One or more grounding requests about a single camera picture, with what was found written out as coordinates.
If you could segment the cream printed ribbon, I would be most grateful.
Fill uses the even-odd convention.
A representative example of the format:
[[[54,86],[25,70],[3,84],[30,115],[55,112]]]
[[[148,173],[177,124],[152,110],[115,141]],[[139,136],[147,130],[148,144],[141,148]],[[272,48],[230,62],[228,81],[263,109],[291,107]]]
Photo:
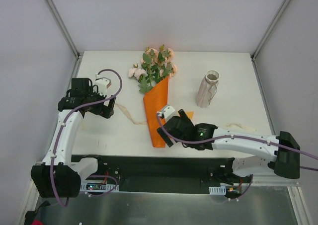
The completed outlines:
[[[122,113],[134,124],[134,125],[147,125],[147,121],[136,121],[134,120],[134,118],[132,117],[132,115],[130,114],[129,110],[119,104],[116,103],[115,104],[121,111]],[[239,131],[243,131],[243,132],[248,132],[248,133],[254,133],[257,131],[256,128],[253,128],[251,126],[248,125],[244,125],[241,123],[227,123],[227,124],[217,124],[218,127],[224,128],[224,129],[234,129],[234,130],[239,130]]]

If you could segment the pink flower stem three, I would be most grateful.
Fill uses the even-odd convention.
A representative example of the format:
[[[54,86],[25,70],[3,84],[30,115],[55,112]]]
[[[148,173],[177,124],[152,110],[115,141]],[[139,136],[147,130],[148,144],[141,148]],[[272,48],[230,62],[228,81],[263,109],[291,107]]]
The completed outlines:
[[[132,68],[128,70],[128,78],[135,79],[141,86],[149,86],[149,75],[147,71],[140,68],[138,64],[134,64]]]

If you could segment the pink flower stem one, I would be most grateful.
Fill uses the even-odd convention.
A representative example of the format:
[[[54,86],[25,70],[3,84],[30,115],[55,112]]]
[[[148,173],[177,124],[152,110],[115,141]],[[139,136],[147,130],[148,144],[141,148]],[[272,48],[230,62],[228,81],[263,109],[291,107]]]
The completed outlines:
[[[159,69],[162,67],[163,64],[166,64],[167,62],[172,62],[174,58],[173,49],[166,48],[164,45],[161,45],[158,49],[158,52],[159,52],[159,55],[158,55]]]

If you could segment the pink flower stem two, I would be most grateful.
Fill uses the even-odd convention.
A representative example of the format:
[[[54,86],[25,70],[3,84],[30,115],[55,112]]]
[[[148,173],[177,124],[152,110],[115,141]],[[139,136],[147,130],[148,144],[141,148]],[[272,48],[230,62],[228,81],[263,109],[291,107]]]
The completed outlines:
[[[158,50],[154,48],[146,48],[142,55],[141,67],[146,71],[146,81],[151,86],[154,86],[158,80],[158,55]]]

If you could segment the pink flower stem four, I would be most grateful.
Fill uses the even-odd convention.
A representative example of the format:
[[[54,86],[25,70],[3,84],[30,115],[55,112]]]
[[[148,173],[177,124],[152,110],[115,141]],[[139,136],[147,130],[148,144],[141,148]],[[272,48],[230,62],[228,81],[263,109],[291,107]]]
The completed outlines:
[[[174,77],[177,73],[177,66],[172,62],[167,62],[163,64],[159,69],[158,75],[156,76],[156,83],[159,83],[165,78]]]

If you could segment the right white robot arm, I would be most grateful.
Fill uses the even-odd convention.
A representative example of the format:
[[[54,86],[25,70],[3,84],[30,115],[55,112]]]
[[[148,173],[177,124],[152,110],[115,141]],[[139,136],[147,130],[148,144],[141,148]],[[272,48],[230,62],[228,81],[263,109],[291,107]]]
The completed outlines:
[[[234,133],[213,124],[193,124],[183,110],[167,106],[156,113],[159,123],[157,133],[171,147],[182,143],[184,148],[195,150],[230,150],[248,154],[246,158],[231,158],[224,169],[224,178],[236,182],[241,177],[269,169],[287,179],[300,178],[300,146],[285,131],[277,136],[256,136]]]

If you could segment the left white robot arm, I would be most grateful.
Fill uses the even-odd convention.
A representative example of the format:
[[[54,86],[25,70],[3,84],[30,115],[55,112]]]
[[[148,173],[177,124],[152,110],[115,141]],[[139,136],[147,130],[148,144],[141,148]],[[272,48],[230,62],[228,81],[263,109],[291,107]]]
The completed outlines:
[[[86,112],[110,118],[114,113],[115,99],[104,105],[111,80],[98,76],[73,78],[71,88],[58,103],[58,122],[50,148],[40,165],[31,169],[31,178],[42,198],[74,198],[80,192],[82,181],[91,176],[95,180],[105,174],[101,157],[85,155],[72,164],[75,138]]]

